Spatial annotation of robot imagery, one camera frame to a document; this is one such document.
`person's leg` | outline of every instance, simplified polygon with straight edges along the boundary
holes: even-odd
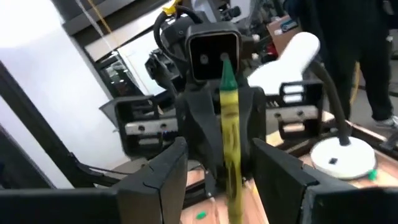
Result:
[[[366,82],[366,93],[372,108],[372,118],[381,125],[393,122],[392,104],[389,97],[389,82],[391,78],[389,46],[387,35],[375,32],[371,41],[364,46],[364,51],[359,61]]]
[[[342,42],[329,44],[328,51],[329,62],[325,64],[326,69],[335,83],[345,118],[349,120],[351,115],[349,100],[351,98],[353,73],[358,51],[352,45],[348,46]]]

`person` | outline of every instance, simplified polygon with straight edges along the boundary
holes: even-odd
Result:
[[[320,39],[320,56],[336,85],[346,119],[351,115],[353,74],[359,62],[372,118],[379,127],[398,129],[389,98],[387,36],[392,22],[383,4],[383,0],[285,0],[284,9],[304,31]]]

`wooden table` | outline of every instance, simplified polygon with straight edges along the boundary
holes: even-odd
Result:
[[[324,120],[333,118],[330,113],[324,113]],[[356,126],[363,129],[369,134],[377,136],[380,139],[385,139],[372,131]],[[267,135],[267,143],[277,146],[283,143],[280,138],[279,132],[276,131]],[[373,187],[373,186],[398,186],[398,162],[376,151],[378,166],[378,175],[375,181],[370,181],[367,178],[351,181],[350,183],[356,187]],[[304,163],[311,165],[309,155],[304,155],[300,158]],[[198,182],[204,177],[202,170],[193,170],[188,173],[187,185]],[[246,184],[243,193],[244,203],[244,224],[265,224],[268,223],[266,213],[262,206],[260,197],[257,192],[254,181]],[[201,220],[196,220],[196,216],[200,212],[206,212],[206,217]],[[204,202],[198,203],[194,206],[186,208],[181,214],[182,224],[228,224],[228,212],[226,208],[226,198],[224,195],[217,198],[211,198]]]

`cardboard box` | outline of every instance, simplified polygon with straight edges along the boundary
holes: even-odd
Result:
[[[299,24],[292,20],[290,16],[284,16],[269,23],[267,29],[272,37],[278,55],[282,54],[292,37],[302,31]]]

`shoe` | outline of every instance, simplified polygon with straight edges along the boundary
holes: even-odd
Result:
[[[398,129],[398,117],[393,115],[384,121],[376,121],[378,128]]]

